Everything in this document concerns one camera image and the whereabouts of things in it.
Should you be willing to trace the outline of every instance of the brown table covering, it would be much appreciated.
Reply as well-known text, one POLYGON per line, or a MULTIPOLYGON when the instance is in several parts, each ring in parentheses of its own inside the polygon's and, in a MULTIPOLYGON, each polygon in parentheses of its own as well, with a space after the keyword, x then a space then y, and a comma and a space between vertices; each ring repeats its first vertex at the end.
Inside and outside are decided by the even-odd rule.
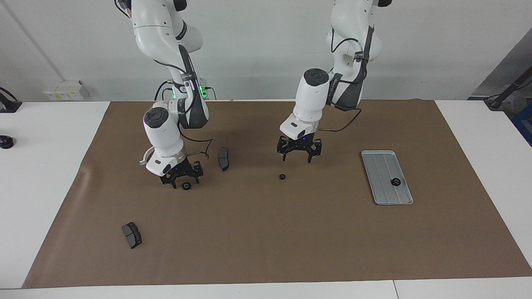
MULTIPOLYGON (((189 191, 138 164, 151 104, 110 104, 24 288, 532 276, 432 101, 363 101, 347 130, 317 134, 311 164, 276 152, 293 103, 211 102, 207 126, 185 131, 215 138, 189 191), (413 205, 374 203, 363 150, 397 153, 413 205), (134 250, 121 230, 130 221, 143 237, 134 250)), ((321 126, 353 113, 326 108, 321 126)))

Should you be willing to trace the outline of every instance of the table surface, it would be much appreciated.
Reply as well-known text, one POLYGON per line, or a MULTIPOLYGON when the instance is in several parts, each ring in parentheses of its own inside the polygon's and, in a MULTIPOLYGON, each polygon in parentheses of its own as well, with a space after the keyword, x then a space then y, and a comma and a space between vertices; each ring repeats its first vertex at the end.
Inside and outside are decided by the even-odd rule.
MULTIPOLYGON (((532 278, 372 281, 223 286, 130 286, 16 290, 46 237, 108 107, 25 103, 0 115, 0 134, 16 147, 0 152, 0 298, 531 298, 532 278)), ((480 181, 532 264, 532 147, 501 112, 482 102, 437 101, 480 181)))

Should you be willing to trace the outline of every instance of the gray tray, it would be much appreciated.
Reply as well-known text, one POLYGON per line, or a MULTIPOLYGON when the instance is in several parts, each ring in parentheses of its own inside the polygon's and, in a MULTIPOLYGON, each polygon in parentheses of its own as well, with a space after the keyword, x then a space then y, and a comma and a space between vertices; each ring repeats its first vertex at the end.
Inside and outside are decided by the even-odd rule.
POLYGON ((373 198, 379 205, 413 204, 403 171, 392 151, 363 151, 373 198))

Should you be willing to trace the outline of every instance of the robotic arm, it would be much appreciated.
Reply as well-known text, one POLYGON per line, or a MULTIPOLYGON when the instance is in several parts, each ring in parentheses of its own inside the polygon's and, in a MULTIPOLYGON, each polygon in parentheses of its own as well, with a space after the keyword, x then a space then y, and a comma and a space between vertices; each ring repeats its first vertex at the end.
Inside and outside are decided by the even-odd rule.
POLYGON ((331 31, 327 43, 334 56, 329 72, 310 69, 303 74, 292 114, 280 126, 277 152, 306 151, 308 162, 321 154, 321 140, 313 140, 325 105, 342 111, 357 109, 362 95, 369 61, 377 58, 381 42, 373 34, 373 16, 377 7, 392 0, 335 0, 331 13, 331 31))
POLYGON ((164 184, 176 188, 175 179, 203 175, 199 162, 190 164, 179 127, 202 128, 209 120, 205 94, 189 52, 203 45, 200 32, 180 15, 186 0, 117 0, 131 18, 139 49, 172 75, 172 100, 157 102, 144 115, 144 128, 153 147, 140 163, 164 184))

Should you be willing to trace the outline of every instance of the blue object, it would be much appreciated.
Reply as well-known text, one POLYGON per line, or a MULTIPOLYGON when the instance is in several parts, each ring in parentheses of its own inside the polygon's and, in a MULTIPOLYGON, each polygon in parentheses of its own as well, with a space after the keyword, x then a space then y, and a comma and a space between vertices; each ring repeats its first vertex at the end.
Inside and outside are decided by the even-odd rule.
POLYGON ((514 117, 512 123, 532 146, 532 105, 528 105, 528 107, 514 117))

